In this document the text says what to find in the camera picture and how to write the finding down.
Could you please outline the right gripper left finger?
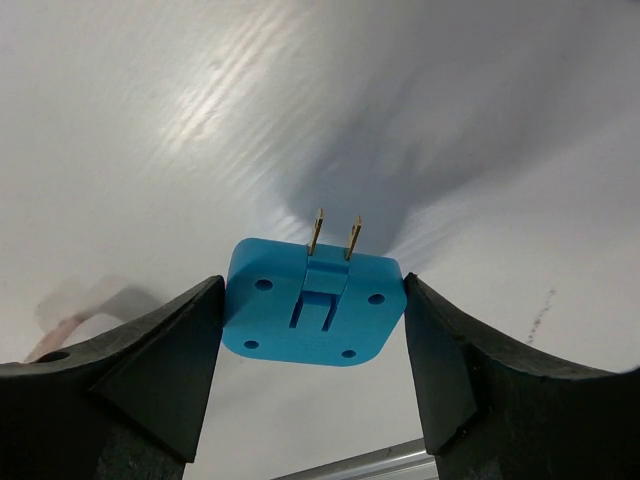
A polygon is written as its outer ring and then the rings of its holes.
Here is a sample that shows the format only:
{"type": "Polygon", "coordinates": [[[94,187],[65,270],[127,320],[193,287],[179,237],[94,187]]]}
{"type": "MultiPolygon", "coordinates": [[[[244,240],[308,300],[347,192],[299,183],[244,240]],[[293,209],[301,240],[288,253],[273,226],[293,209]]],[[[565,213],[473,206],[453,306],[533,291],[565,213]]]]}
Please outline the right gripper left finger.
{"type": "Polygon", "coordinates": [[[162,307],[1,367],[5,479],[179,479],[196,456],[223,329],[213,276],[162,307]]]}

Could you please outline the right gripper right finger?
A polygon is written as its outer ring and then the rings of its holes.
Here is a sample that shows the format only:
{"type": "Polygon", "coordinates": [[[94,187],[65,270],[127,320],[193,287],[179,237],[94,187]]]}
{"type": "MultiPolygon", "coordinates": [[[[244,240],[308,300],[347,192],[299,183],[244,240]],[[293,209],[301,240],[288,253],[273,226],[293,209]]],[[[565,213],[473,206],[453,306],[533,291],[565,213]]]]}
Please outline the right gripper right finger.
{"type": "Polygon", "coordinates": [[[415,275],[406,342],[443,479],[635,479],[639,373],[586,367],[466,314],[415,275]]]}

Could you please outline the blue plug adapter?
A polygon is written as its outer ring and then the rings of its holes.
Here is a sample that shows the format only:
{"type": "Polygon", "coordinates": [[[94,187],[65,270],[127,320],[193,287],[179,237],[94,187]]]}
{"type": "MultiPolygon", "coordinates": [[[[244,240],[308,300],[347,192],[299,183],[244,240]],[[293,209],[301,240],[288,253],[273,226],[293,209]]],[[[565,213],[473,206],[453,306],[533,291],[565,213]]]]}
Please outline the blue plug adapter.
{"type": "Polygon", "coordinates": [[[349,367],[379,354],[404,314],[398,262],[361,254],[356,219],[346,246],[240,241],[231,256],[222,342],[259,360],[349,367]]]}

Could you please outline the pink cube socket adapter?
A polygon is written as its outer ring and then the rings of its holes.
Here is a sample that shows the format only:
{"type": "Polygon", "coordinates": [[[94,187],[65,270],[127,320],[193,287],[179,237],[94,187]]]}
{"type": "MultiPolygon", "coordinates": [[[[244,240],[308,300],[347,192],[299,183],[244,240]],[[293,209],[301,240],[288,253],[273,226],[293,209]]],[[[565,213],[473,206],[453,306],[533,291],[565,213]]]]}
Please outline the pink cube socket adapter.
{"type": "Polygon", "coordinates": [[[135,320],[162,305],[148,289],[105,275],[92,285],[69,280],[36,307],[43,336],[26,356],[34,362],[55,350],[89,340],[135,320]]]}

